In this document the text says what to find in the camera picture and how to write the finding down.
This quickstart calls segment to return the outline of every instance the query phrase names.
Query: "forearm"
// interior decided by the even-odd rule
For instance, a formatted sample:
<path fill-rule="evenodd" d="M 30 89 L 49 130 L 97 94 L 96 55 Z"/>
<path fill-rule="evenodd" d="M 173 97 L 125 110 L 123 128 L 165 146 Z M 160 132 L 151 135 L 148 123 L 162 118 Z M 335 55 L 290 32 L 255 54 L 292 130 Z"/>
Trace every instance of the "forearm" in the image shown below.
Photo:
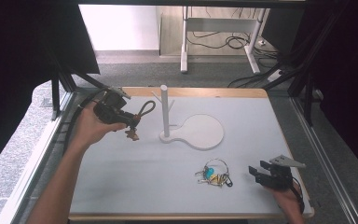
<path fill-rule="evenodd" d="M 284 215 L 289 224 L 304 224 L 304 218 L 302 217 L 299 209 L 296 207 L 288 207 L 283 209 Z"/>
<path fill-rule="evenodd" d="M 86 149 L 71 143 L 54 176 L 37 200 L 27 223 L 67 222 L 80 163 Z"/>

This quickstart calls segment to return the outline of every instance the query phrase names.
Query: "human arm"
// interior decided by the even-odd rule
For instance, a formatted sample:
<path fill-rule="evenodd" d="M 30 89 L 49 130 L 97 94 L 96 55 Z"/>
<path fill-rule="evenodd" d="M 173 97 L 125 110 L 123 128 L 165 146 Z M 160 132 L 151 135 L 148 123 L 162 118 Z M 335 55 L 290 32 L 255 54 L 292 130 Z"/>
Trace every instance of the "human arm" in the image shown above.
<path fill-rule="evenodd" d="M 294 187 L 299 191 L 299 186 L 297 183 L 294 183 Z M 289 224 L 303 224 L 304 218 L 300 212 L 300 206 L 298 204 L 298 200 L 296 195 L 290 190 L 276 190 L 265 188 L 274 196 L 275 201 L 278 203 L 280 208 L 283 210 L 284 215 L 286 216 Z"/>
<path fill-rule="evenodd" d="M 87 149 L 100 141 L 108 132 L 126 127 L 123 123 L 103 124 L 88 104 L 76 122 L 76 133 L 62 160 L 36 201 L 27 223 L 66 223 L 71 207 L 80 163 Z"/>

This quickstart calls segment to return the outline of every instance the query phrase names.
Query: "wrist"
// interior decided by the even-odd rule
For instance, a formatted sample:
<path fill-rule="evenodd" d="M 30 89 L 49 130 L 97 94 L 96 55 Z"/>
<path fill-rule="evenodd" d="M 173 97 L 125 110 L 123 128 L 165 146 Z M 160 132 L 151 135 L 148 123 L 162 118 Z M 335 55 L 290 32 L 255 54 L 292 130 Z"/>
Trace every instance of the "wrist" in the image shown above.
<path fill-rule="evenodd" d="M 290 224 L 303 224 L 304 218 L 302 217 L 299 209 L 295 209 L 292 207 L 292 209 L 284 209 L 283 210 L 284 215 L 286 216 L 287 221 Z"/>
<path fill-rule="evenodd" d="M 67 151 L 77 151 L 77 152 L 85 153 L 87 149 L 89 149 L 89 147 L 90 144 L 74 138 L 69 144 Z"/>

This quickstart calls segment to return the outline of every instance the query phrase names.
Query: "black metal frame post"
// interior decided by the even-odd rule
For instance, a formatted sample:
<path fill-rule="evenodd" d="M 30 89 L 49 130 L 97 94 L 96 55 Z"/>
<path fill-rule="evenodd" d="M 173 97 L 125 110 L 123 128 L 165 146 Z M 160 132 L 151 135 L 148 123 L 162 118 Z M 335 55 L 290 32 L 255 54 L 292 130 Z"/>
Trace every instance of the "black metal frame post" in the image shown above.
<path fill-rule="evenodd" d="M 333 26 L 336 24 L 339 15 L 342 13 L 342 11 L 344 10 L 347 4 L 348 4 L 348 0 L 343 0 L 340 2 L 340 4 L 337 4 L 336 8 L 334 8 L 331 11 L 331 14 L 327 19 L 327 22 L 325 23 L 322 31 L 316 38 L 315 43 L 312 45 L 310 52 L 307 54 L 307 57 L 305 58 L 303 63 L 300 66 L 298 66 L 295 71 L 282 75 L 276 80 L 274 80 L 273 82 L 263 87 L 264 90 L 269 90 L 283 83 L 289 78 L 295 77 L 294 81 L 292 82 L 292 84 L 290 85 L 287 91 L 289 93 L 289 96 L 298 96 L 301 93 L 301 91 L 304 89 L 304 87 L 306 87 L 304 118 L 309 123 L 309 125 L 311 125 L 310 111 L 311 111 L 312 89 L 313 89 L 310 66 L 313 63 L 315 56 L 321 49 L 325 39 L 330 34 L 330 31 L 332 30 Z"/>
<path fill-rule="evenodd" d="M 59 75 L 57 72 L 53 72 L 51 77 L 51 94 L 52 94 L 52 104 L 53 104 L 53 115 L 51 120 L 55 120 L 60 114 L 60 83 Z"/>
<path fill-rule="evenodd" d="M 79 72 L 75 72 L 75 74 L 78 76 L 78 77 L 81 77 L 83 78 L 84 80 L 88 81 L 91 85 L 99 88 L 99 89 L 102 89 L 102 88 L 106 88 L 108 86 L 104 85 L 103 83 L 97 81 L 95 78 L 93 77 L 90 77 L 89 75 L 87 74 L 83 74 L 83 73 L 79 73 Z"/>

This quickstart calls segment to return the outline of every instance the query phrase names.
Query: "wooden table edge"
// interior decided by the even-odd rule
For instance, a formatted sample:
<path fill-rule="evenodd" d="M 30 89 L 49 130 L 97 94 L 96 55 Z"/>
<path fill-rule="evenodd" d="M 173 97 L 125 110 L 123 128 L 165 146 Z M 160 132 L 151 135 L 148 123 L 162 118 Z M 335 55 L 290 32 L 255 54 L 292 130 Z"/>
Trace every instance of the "wooden table edge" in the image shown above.
<path fill-rule="evenodd" d="M 303 215 L 304 218 L 314 216 L 312 208 L 311 214 Z M 70 214 L 69 219 L 73 221 L 106 221 L 106 220 L 216 220 L 216 219 L 262 219 L 262 218 L 282 218 L 284 214 L 264 215 L 264 214 Z"/>
<path fill-rule="evenodd" d="M 123 87 L 124 92 L 130 96 L 160 96 L 160 87 Z M 229 88 L 168 88 L 169 96 L 189 97 L 244 97 L 268 98 L 263 89 L 229 89 Z"/>

